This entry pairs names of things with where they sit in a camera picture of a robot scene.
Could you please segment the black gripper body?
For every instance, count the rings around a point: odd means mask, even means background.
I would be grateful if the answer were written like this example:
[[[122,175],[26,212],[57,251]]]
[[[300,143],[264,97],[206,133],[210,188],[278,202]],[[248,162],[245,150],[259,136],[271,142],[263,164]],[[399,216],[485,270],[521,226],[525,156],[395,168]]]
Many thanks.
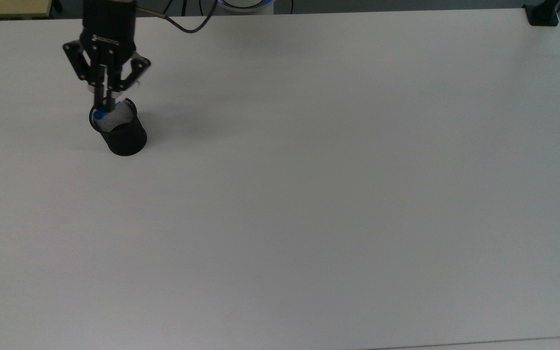
[[[123,91],[130,86],[121,80],[122,67],[133,55],[136,0],[85,0],[80,42],[90,59],[87,81],[100,86],[100,67],[107,68],[107,87]]]

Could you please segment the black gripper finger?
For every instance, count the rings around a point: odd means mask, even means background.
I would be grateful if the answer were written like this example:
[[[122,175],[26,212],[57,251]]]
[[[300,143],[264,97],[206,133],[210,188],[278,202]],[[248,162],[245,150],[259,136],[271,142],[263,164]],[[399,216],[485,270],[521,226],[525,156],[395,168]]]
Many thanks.
[[[106,111],[113,111],[116,104],[123,102],[140,86],[140,78],[151,67],[151,60],[133,53],[128,61],[130,72],[122,77],[122,66],[107,67]]]
[[[93,108],[99,109],[105,92],[103,66],[93,60],[94,53],[87,53],[80,41],[67,42],[62,48],[78,79],[89,85],[93,93]]]

